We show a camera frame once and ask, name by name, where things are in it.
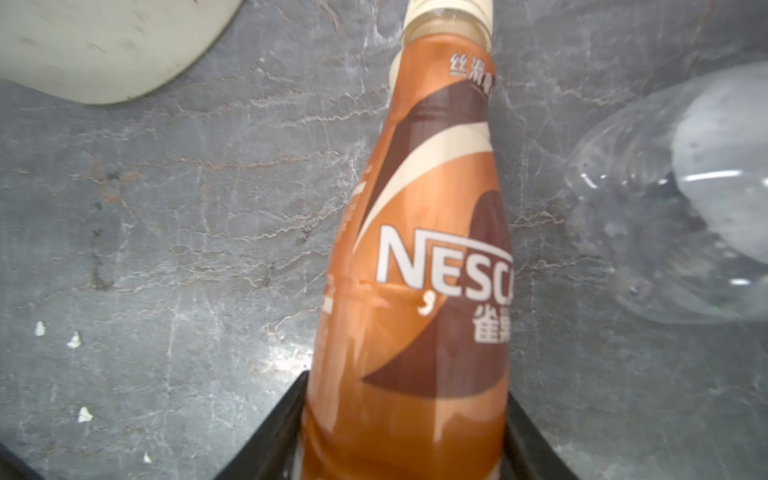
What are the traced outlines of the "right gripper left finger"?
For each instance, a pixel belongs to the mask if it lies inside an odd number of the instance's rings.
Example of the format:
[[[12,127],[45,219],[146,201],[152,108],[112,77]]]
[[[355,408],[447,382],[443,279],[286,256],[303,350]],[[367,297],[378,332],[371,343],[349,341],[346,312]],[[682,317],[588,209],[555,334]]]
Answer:
[[[216,480],[291,479],[309,372],[303,371]]]

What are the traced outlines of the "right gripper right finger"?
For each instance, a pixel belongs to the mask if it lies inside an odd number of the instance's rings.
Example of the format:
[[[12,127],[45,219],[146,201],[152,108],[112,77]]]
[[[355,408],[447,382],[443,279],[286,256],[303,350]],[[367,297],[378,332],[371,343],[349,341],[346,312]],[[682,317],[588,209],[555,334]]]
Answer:
[[[503,451],[503,480],[578,480],[511,392]]]

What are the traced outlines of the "copper Nescafe bottle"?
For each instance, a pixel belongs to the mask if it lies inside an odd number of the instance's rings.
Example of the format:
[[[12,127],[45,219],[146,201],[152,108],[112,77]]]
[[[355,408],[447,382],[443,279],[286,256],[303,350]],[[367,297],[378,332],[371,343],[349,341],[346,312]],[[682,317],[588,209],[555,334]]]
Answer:
[[[412,1],[335,237],[295,479],[501,475],[514,260],[489,1]]]

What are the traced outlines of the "blue-label water bottle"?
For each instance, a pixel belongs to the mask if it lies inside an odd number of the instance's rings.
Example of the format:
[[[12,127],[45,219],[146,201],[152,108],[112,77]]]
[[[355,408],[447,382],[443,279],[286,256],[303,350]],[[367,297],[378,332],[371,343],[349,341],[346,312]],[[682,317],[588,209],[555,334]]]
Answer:
[[[623,108],[575,146],[579,249],[625,309],[673,324],[767,318],[767,65],[687,80]]]

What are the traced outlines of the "cream ribbed trash bin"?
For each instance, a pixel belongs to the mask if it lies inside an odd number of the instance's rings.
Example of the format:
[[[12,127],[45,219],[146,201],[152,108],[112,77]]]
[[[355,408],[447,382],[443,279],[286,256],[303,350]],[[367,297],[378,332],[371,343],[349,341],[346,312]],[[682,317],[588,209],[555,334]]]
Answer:
[[[146,95],[203,56],[241,0],[27,0],[1,4],[1,77],[69,101]]]

